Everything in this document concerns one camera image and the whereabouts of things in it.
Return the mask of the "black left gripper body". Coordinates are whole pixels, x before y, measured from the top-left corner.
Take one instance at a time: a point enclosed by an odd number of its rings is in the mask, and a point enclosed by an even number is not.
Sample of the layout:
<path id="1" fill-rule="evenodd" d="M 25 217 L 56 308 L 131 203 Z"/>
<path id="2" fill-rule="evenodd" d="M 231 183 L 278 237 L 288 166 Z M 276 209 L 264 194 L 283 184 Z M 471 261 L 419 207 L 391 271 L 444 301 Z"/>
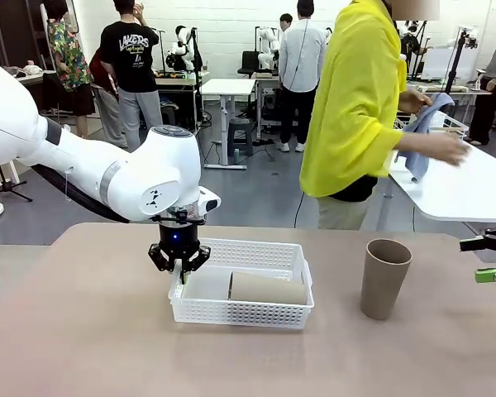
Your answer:
<path id="1" fill-rule="evenodd" d="M 159 248 L 168 258 L 190 258 L 198 252 L 198 227 L 186 224 L 181 227 L 170 227 L 160 224 Z"/>

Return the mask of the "person's right hand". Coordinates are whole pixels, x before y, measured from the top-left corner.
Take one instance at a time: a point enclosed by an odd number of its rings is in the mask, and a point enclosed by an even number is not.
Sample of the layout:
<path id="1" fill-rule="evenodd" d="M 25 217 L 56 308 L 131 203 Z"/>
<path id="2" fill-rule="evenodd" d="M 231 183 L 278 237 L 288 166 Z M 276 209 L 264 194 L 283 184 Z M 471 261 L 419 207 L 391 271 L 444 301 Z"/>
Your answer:
<path id="1" fill-rule="evenodd" d="M 460 166 L 470 153 L 471 147 L 465 144 L 458 136 L 442 134 L 438 138 L 436 147 L 436 160 L 443 161 L 452 166 Z"/>

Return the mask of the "person's left hand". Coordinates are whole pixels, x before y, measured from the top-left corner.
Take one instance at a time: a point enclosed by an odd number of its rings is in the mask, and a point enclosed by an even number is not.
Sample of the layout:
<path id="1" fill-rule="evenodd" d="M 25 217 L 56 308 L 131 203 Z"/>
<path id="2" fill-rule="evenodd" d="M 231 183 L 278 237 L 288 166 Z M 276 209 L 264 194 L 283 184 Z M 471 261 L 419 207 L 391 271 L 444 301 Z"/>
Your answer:
<path id="1" fill-rule="evenodd" d="M 399 94 L 398 110 L 400 112 L 417 114 L 425 106 L 431 106 L 432 100 L 424 93 L 408 89 Z"/>

